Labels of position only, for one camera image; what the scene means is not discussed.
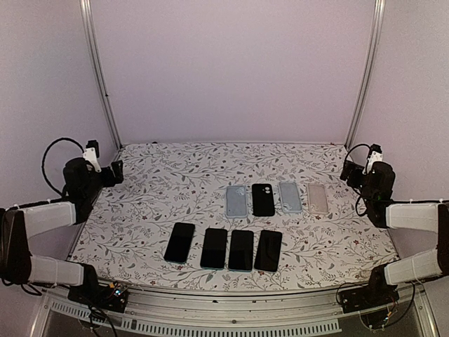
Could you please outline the white phone case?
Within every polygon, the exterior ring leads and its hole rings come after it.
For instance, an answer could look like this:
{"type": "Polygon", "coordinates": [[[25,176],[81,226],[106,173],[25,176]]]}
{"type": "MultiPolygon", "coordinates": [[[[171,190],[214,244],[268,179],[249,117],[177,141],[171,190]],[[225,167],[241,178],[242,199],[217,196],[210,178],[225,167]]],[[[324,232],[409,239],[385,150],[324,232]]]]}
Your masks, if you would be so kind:
{"type": "Polygon", "coordinates": [[[309,183],[307,185],[309,211],[313,214],[327,214],[329,212],[326,188],[322,184],[309,183]]]}

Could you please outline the light blue case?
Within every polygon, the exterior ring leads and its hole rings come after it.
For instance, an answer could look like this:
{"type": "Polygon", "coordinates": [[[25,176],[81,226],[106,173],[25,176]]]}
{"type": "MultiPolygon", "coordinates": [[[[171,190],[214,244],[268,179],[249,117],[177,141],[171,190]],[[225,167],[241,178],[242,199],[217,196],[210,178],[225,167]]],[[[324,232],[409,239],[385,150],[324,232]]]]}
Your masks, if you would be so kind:
{"type": "Polygon", "coordinates": [[[279,183],[281,208],[287,214],[299,214],[302,212],[302,201],[297,184],[294,182],[279,183]]]}
{"type": "Polygon", "coordinates": [[[228,218],[245,218],[248,215],[246,187],[230,185],[225,192],[225,215],[228,218]]]}

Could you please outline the black phone case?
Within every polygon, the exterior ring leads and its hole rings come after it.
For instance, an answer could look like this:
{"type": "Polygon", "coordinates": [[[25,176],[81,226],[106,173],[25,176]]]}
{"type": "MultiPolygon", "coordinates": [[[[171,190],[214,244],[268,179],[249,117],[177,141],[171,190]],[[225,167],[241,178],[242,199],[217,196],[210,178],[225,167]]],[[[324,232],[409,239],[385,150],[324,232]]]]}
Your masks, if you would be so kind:
{"type": "Polygon", "coordinates": [[[256,183],[251,186],[253,215],[270,217],[275,214],[273,189],[270,184],[256,183]]]}

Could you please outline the light blue cased phone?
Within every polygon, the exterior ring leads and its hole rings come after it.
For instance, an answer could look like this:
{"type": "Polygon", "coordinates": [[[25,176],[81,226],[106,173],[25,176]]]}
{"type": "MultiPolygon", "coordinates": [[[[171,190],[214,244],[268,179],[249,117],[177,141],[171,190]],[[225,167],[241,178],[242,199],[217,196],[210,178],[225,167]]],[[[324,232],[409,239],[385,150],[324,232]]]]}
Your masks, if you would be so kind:
{"type": "Polygon", "coordinates": [[[194,224],[175,223],[164,253],[164,260],[172,263],[186,263],[194,232],[194,224]]]}

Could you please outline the bare phone dark screen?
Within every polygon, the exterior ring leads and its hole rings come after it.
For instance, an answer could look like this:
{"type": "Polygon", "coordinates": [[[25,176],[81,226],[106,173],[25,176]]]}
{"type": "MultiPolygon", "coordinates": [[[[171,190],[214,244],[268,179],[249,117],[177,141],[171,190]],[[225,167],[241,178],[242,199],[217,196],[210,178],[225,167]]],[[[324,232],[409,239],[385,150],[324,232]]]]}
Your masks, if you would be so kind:
{"type": "Polygon", "coordinates": [[[225,267],[227,230],[208,228],[205,232],[200,266],[205,269],[221,270],[225,267]]]}

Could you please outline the phone with dark screen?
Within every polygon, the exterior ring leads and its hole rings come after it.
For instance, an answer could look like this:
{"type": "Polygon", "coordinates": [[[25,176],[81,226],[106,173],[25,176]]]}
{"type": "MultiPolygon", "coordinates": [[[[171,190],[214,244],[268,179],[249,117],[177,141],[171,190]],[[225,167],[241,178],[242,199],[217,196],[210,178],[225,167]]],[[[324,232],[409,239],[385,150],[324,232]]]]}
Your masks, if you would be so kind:
{"type": "Polygon", "coordinates": [[[231,235],[228,269],[250,272],[253,269],[254,233],[250,230],[234,230],[231,235]]]}

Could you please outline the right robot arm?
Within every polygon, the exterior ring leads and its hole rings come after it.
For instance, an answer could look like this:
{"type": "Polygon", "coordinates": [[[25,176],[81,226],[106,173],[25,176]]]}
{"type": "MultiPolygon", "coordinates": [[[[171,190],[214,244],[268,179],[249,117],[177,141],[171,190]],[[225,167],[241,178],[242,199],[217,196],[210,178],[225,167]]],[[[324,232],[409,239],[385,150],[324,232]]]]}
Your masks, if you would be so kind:
{"type": "Polygon", "coordinates": [[[362,167],[347,159],[340,175],[357,190],[365,203],[364,214],[375,227],[437,235],[434,248],[373,268],[362,295],[369,306],[379,305],[400,283],[448,276],[448,202],[394,201],[395,178],[393,168],[383,161],[362,167]]]}

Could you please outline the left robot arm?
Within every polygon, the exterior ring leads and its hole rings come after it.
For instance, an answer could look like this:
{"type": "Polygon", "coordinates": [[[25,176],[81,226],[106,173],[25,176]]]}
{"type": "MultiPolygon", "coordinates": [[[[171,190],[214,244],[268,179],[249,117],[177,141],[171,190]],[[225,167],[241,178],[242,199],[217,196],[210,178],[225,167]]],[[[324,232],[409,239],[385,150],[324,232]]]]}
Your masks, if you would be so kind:
{"type": "Polygon", "coordinates": [[[123,182],[123,162],[97,168],[91,160],[78,157],[66,163],[63,176],[61,198],[1,210],[1,279],[7,285],[75,287],[88,304],[97,305],[105,295],[93,266],[33,255],[29,239],[86,222],[102,188],[123,182]]]}

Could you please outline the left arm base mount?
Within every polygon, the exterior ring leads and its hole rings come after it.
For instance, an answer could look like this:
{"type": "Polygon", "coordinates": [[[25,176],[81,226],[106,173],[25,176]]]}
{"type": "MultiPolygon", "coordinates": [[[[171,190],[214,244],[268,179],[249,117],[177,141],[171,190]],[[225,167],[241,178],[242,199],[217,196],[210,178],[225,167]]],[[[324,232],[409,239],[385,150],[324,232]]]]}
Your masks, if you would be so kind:
{"type": "Polygon", "coordinates": [[[128,288],[118,282],[109,285],[83,284],[81,286],[70,286],[67,296],[72,302],[118,313],[125,312],[128,297],[128,288]]]}

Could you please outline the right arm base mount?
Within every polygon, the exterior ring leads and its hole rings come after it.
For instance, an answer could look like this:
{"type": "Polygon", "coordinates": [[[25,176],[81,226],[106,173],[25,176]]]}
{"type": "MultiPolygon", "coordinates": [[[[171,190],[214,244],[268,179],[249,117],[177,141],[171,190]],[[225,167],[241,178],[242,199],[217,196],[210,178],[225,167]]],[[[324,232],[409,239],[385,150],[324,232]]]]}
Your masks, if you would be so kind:
{"type": "Polygon", "coordinates": [[[345,282],[337,289],[335,300],[345,314],[368,310],[368,313],[361,315],[361,322],[370,330],[380,330],[390,323],[399,294],[396,286],[376,290],[368,285],[345,282]]]}

